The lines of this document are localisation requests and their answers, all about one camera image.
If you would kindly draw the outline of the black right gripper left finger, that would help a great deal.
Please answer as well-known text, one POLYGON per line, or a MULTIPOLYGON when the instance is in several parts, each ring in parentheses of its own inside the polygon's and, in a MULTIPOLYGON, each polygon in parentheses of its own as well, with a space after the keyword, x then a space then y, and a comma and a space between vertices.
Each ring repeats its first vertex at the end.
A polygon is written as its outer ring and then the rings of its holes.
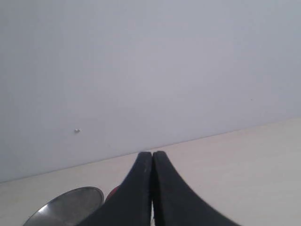
POLYGON ((116 192, 80 226, 149 226, 152 154, 138 154, 130 172, 116 192))

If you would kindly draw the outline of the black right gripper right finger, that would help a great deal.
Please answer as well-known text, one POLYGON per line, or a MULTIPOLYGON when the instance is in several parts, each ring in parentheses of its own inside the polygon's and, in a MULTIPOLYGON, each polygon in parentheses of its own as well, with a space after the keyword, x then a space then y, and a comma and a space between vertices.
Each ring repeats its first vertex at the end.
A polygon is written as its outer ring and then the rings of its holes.
POLYGON ((156 226, 236 226, 201 199, 163 151, 153 153, 152 199, 156 226))

